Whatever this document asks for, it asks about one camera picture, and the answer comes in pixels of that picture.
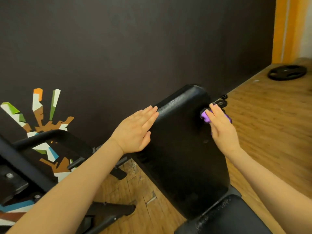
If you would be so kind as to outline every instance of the colorful painted mural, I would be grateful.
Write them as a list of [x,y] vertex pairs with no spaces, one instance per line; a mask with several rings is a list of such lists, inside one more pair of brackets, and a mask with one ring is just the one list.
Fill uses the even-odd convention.
[[[53,115],[57,107],[57,102],[60,97],[60,90],[53,90],[53,96],[51,100],[51,108],[49,121],[43,125],[43,105],[40,103],[42,100],[43,90],[41,88],[34,89],[33,91],[33,113],[37,121],[37,126],[29,125],[23,114],[14,107],[10,102],[4,102],[1,104],[1,108],[16,121],[26,132],[27,137],[32,137],[39,132],[46,132],[49,130],[66,130],[69,123],[72,122],[74,117],[67,117],[65,121],[58,121],[56,124],[53,124]],[[42,143],[33,147],[34,150],[42,154],[42,158],[39,160],[47,165],[49,165],[54,173],[54,176],[58,178],[58,182],[63,180],[68,176],[74,169],[71,171],[67,169],[67,166],[72,163],[71,159],[63,157],[60,163],[55,162],[59,155],[51,148],[48,143]],[[32,208],[34,202],[32,200],[2,206],[0,205],[0,225],[9,225],[12,226],[14,223],[23,216],[25,212]]]

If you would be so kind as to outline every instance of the dark wall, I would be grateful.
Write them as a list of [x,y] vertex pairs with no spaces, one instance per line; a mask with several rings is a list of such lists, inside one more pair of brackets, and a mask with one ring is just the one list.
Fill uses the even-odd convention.
[[[0,103],[53,120],[92,146],[188,83],[213,99],[271,63],[275,0],[0,0]],[[0,133],[25,131],[0,110]]]

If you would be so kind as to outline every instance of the orange wall trim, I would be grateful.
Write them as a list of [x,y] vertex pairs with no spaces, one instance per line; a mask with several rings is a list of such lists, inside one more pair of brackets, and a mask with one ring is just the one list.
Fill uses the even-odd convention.
[[272,63],[292,63],[299,57],[310,0],[276,0]]

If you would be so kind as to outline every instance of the wooden floor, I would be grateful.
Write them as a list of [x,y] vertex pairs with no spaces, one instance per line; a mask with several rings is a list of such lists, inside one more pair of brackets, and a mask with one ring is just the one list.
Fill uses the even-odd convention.
[[[300,64],[312,70],[310,61]],[[271,65],[228,94],[227,114],[233,119],[241,146],[260,164],[292,187],[312,198],[312,73],[291,81],[273,81]],[[231,184],[274,234],[284,233],[240,172],[229,162]],[[129,204],[137,208],[102,233],[173,233],[185,219],[132,161],[117,181],[109,176],[96,201]]]

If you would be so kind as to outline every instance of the hand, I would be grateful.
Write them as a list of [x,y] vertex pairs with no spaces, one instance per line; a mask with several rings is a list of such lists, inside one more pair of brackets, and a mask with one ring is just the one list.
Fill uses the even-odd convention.
[[209,106],[212,112],[209,110],[206,110],[205,112],[211,121],[210,126],[213,140],[220,151],[225,156],[228,156],[229,154],[240,150],[235,127],[231,124],[218,105],[210,104]]
[[159,115],[157,109],[156,106],[149,106],[126,118],[117,126],[110,139],[117,142],[124,153],[141,151],[151,141],[149,129]]

